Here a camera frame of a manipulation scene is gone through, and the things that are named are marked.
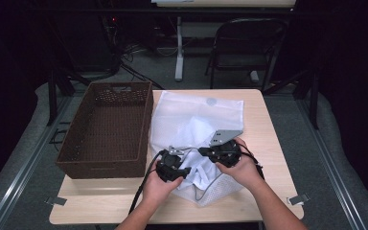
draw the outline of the hand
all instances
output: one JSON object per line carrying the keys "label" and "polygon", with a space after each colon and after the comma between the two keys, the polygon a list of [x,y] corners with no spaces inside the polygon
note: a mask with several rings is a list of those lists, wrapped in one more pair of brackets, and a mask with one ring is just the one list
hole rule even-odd
{"label": "hand", "polygon": [[[246,143],[239,137],[236,137],[234,140],[240,144],[241,151],[247,153],[247,150],[243,147],[246,147]],[[216,165],[221,172],[232,176],[238,183],[246,188],[263,181],[256,170],[253,160],[245,155],[243,155],[241,160],[232,168],[226,168],[226,166],[220,163],[216,163]]]}
{"label": "hand", "polygon": [[146,181],[145,188],[143,190],[143,200],[142,202],[148,202],[151,205],[158,207],[163,203],[169,194],[177,188],[184,178],[178,177],[175,181],[164,182],[158,176],[156,169],[157,162],[151,167],[151,173],[149,174],[148,180]]}

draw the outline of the person's right hand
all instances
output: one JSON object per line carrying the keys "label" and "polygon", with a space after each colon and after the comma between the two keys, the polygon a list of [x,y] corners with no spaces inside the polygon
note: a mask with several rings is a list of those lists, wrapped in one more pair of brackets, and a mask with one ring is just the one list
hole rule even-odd
{"label": "person's right hand", "polygon": [[[242,147],[247,147],[246,143],[239,137],[236,137],[235,141],[241,145],[241,151],[247,153],[247,150]],[[216,165],[221,172],[232,176],[238,183],[246,188],[250,188],[250,186],[257,185],[263,181],[253,160],[245,155],[243,155],[241,160],[232,168],[226,168],[226,166],[220,163],[216,163]]]}

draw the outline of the desk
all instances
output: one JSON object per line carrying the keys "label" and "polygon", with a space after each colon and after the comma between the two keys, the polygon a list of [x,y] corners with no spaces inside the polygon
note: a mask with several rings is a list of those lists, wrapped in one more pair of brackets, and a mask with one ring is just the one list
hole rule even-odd
{"label": "desk", "polygon": [[[263,164],[264,177],[274,192],[287,203],[296,196],[285,157],[282,153],[265,101],[259,90],[174,90],[203,97],[244,101],[244,131],[241,138]],[[153,91],[154,106],[161,91]],[[64,177],[58,196],[67,199],[55,205],[50,215],[53,224],[119,223],[127,216],[130,204],[143,178],[71,179]],[[301,206],[287,207],[301,219]],[[200,223],[259,221],[262,216],[252,194],[242,189],[206,207],[171,194],[149,223]]]}
{"label": "desk", "polygon": [[[162,2],[157,7],[165,8],[284,8],[292,9],[296,0],[194,0],[194,2]],[[177,63],[175,80],[183,80],[184,56],[182,48],[182,21],[177,18]]]}

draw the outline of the gray carpet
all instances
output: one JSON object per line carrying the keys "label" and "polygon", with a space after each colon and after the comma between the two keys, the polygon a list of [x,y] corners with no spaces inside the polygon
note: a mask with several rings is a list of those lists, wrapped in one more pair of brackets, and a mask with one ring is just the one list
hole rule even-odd
{"label": "gray carpet", "polygon": [[[191,58],[185,59],[184,80],[176,82],[173,79],[175,70],[175,55],[165,57],[150,52],[134,54],[133,61],[127,62],[135,70],[152,78],[166,89],[200,89],[208,88],[208,78],[203,75],[207,56],[191,56],[191,49],[186,53]],[[230,80],[222,83],[224,74],[218,74],[217,87],[236,88],[240,83],[249,84],[246,73],[236,77],[231,74]],[[131,74],[124,70],[114,77],[103,81],[131,81]],[[58,130],[66,129],[71,122],[80,101],[85,86],[75,83],[77,93],[66,108],[66,113],[58,124]],[[40,136],[47,129],[48,102],[46,85],[39,88],[39,105],[34,117],[22,136],[16,150],[13,152],[7,166],[0,174],[0,202],[10,187],[17,172],[35,150]],[[311,134],[310,124],[301,112],[299,103],[290,96],[285,89],[277,96],[264,97],[267,108],[277,132],[280,144],[285,154],[293,181],[299,194],[306,193],[310,197],[304,205],[305,216],[303,222],[309,229],[352,229],[345,215],[334,187],[328,177],[323,162],[319,156],[319,148]],[[368,193],[357,178],[355,171],[350,167],[343,156],[343,149],[332,112],[326,100],[320,97],[318,122],[324,141],[337,162],[338,170],[346,179],[347,188],[351,192],[355,203],[368,228]],[[6,221],[2,222],[3,229],[95,229],[91,225],[57,226],[49,222],[52,206],[44,200],[48,196],[56,196],[64,177],[63,172],[54,164],[58,146],[44,143],[41,149],[41,158],[22,191]],[[102,229],[113,229],[113,225],[101,226]]]}

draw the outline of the person's left hand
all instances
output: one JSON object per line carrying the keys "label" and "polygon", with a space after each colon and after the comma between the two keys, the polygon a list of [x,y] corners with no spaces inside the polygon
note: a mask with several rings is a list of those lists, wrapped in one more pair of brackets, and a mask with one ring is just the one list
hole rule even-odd
{"label": "person's left hand", "polygon": [[155,171],[156,164],[157,162],[154,162],[151,167],[151,173],[143,190],[142,202],[148,202],[158,207],[167,199],[172,190],[181,184],[184,178],[180,176],[175,181],[164,182]]}

